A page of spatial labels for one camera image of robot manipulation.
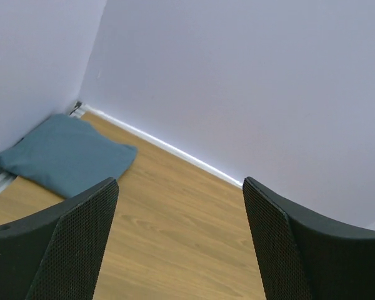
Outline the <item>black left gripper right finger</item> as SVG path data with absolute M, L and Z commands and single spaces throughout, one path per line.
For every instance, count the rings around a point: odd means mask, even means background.
M 242 192 L 266 299 L 375 299 L 375 231 L 323 216 L 251 177 Z

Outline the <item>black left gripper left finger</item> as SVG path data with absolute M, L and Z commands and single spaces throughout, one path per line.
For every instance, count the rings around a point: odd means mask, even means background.
M 0 225 L 0 299 L 92 299 L 118 195 L 110 177 Z

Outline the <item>grey-blue t-shirt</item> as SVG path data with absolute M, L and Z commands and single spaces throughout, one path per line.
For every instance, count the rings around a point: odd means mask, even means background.
M 0 169 L 71 198 L 107 178 L 119 179 L 138 153 L 87 121 L 55 114 L 0 152 Z

